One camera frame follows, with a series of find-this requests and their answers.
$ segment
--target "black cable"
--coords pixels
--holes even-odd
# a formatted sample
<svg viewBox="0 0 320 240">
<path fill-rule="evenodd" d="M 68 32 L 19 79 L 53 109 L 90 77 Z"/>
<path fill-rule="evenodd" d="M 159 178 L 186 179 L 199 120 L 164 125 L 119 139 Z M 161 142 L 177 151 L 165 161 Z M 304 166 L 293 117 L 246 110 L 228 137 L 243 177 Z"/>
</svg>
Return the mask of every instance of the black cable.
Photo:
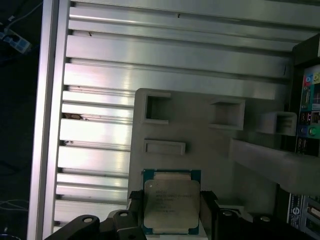
<svg viewBox="0 0 320 240">
<path fill-rule="evenodd" d="M 21 13 L 22 8 L 24 7 L 24 5 L 28 2 L 29 0 L 23 0 L 22 3 L 16 8 L 16 10 L 13 12 L 13 14 L 11 14 L 11 16 L 13 16 L 14 18 L 16 18 L 17 15 L 19 15 Z M 1 29 L 5 29 L 9 24 L 11 23 L 11 21 L 9 21 L 9 19 L 7 19 L 3 25 L 1 26 Z"/>
<path fill-rule="evenodd" d="M 16 8 L 16 10 L 13 12 L 12 16 L 16 17 L 21 13 L 22 8 L 29 0 L 23 0 L 22 3 Z"/>
<path fill-rule="evenodd" d="M 14 167 L 14 168 L 16 168 L 16 170 L 14 170 L 13 172 L 10 172 L 10 173 L 4 173 L 4 174 L 0 174 L 0 178 L 1 177 L 8 177 L 8 176 L 12 176 L 12 175 L 16 175 L 16 174 L 18 174 L 18 173 L 21 173 L 23 170 L 26 170 L 29 166 L 30 166 L 30 163 L 31 162 L 27 162 L 23 167 L 21 167 L 21 168 L 16 168 L 16 167 Z"/>
</svg>

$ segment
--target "cable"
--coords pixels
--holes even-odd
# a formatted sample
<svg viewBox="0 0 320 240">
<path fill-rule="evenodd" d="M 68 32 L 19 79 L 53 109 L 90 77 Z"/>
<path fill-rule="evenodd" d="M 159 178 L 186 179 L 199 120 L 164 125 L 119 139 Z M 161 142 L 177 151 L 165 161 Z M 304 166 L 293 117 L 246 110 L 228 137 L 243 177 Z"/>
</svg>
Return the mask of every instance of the cable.
<svg viewBox="0 0 320 240">
<path fill-rule="evenodd" d="M 21 211 L 21 212 L 28 212 L 27 209 L 20 209 L 20 208 L 7 208 L 0 206 L 0 209 L 6 210 L 6 211 Z"/>
<path fill-rule="evenodd" d="M 2 58 L 0 58 L 0 64 L 3 63 L 3 62 L 10 61 L 10 60 L 18 59 L 18 58 L 23 57 L 23 56 L 27 56 L 30 53 L 34 52 L 35 50 L 39 49 L 39 47 L 40 47 L 40 45 L 38 44 L 38 45 L 34 46 L 33 48 L 31 48 L 28 52 L 26 52 L 24 54 L 21 53 L 21 54 L 17 54 L 15 56 L 11 56 L 11 57 L 2 57 Z"/>
<path fill-rule="evenodd" d="M 13 24 L 15 24 L 16 22 L 19 22 L 20 20 L 25 19 L 26 17 L 28 17 L 29 15 L 31 15 L 31 14 L 32 14 L 35 10 L 37 10 L 37 8 L 39 8 L 42 4 L 43 4 L 43 1 L 40 2 L 37 6 L 35 6 L 35 7 L 34 7 L 30 12 L 28 12 L 26 15 L 21 16 L 21 17 L 15 19 L 14 21 L 12 21 L 10 24 L 8 24 L 8 25 L 6 26 L 6 31 L 8 31 L 8 30 L 11 28 L 11 26 L 12 26 Z"/>
<path fill-rule="evenodd" d="M 16 205 L 16 204 L 13 204 L 11 202 L 25 202 L 25 203 L 29 203 L 29 201 L 27 200 L 22 200 L 22 199 L 11 199 L 11 200 L 8 200 L 8 201 L 0 201 L 0 206 L 3 205 L 3 204 L 8 204 L 12 207 L 16 207 L 16 208 L 19 208 L 19 209 L 23 209 L 23 210 L 28 210 L 26 207 L 23 207 L 23 206 L 19 206 L 19 205 Z"/>
<path fill-rule="evenodd" d="M 13 239 L 18 239 L 18 240 L 21 240 L 21 238 L 17 237 L 17 236 L 13 236 L 13 235 L 10 235 L 10 234 L 4 234 L 4 233 L 1 233 L 0 234 L 0 237 L 2 238 L 5 238 L 5 239 L 8 239 L 9 238 L 13 238 Z"/>
<path fill-rule="evenodd" d="M 28 2 L 29 0 L 23 0 L 22 3 L 16 8 L 16 10 L 13 12 L 12 16 L 15 18 L 21 13 L 21 10 L 23 6 Z"/>
</svg>

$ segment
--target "metal plate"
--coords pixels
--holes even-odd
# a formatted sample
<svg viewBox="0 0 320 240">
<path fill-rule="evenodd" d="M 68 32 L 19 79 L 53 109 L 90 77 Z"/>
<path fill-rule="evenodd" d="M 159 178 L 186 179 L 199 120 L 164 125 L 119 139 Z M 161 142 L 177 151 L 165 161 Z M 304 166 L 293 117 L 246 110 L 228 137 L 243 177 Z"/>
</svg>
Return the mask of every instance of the metal plate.
<svg viewBox="0 0 320 240">
<path fill-rule="evenodd" d="M 43 5 L 30 240 L 47 237 L 50 219 L 59 221 L 57 167 L 90 178 L 128 176 L 136 90 L 284 102 L 288 52 L 320 27 L 319 6 L 279 1 L 58 2 L 59 11 L 56 1 Z M 64 113 L 82 118 L 62 119 Z M 100 201 L 100 189 L 84 189 L 79 182 L 59 186 L 77 198 L 71 205 Z"/>
</svg>

